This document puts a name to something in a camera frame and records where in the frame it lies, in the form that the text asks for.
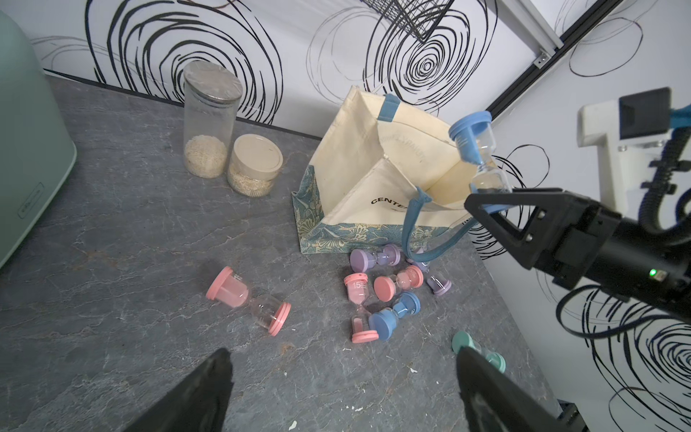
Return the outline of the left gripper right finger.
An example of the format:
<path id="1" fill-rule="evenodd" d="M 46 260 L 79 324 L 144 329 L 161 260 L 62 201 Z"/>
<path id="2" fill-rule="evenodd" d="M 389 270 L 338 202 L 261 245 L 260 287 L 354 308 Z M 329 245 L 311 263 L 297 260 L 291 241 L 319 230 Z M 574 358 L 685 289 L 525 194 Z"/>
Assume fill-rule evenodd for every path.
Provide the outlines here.
<path id="1" fill-rule="evenodd" d="M 474 349 L 459 350 L 456 373 L 469 430 L 568 429 Z"/>

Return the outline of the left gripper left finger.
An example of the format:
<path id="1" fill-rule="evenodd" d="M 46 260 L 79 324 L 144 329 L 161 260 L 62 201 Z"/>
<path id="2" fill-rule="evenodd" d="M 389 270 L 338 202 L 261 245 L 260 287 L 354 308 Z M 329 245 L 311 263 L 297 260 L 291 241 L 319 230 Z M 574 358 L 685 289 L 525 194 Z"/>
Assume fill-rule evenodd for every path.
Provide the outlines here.
<path id="1" fill-rule="evenodd" d="M 221 431 L 233 389 L 230 351 L 212 353 L 128 431 Z"/>

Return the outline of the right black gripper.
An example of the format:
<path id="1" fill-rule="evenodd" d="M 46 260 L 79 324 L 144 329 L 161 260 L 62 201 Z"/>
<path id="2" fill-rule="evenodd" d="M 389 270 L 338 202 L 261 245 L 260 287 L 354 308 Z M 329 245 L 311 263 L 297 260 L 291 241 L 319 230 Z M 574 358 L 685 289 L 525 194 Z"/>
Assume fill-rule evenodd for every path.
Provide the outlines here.
<path id="1" fill-rule="evenodd" d="M 675 245 L 587 196 L 559 188 L 473 193 L 465 209 L 525 269 L 550 266 L 573 289 L 583 278 L 621 300 L 635 299 L 690 322 L 690 215 Z"/>

